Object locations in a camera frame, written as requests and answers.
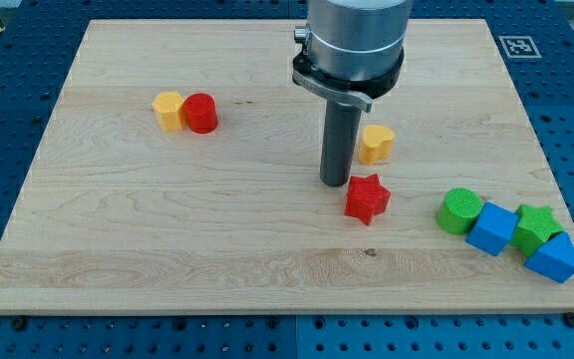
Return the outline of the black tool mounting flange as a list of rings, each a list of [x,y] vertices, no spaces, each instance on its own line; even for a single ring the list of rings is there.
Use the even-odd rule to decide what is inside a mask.
[[[324,73],[301,50],[292,60],[292,81],[326,100],[346,104],[369,113],[375,99],[388,93],[398,81],[405,50],[387,73],[369,80],[344,80]]]

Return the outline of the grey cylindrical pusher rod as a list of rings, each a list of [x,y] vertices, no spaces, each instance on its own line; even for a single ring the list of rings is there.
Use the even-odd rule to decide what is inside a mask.
[[[350,176],[362,111],[328,100],[320,162],[320,180],[328,186],[344,185]]]

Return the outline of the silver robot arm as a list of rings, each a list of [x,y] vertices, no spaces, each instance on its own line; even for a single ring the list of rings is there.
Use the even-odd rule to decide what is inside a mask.
[[[361,115],[396,84],[412,0],[314,0],[294,30],[292,81],[326,101],[320,180],[345,184]]]

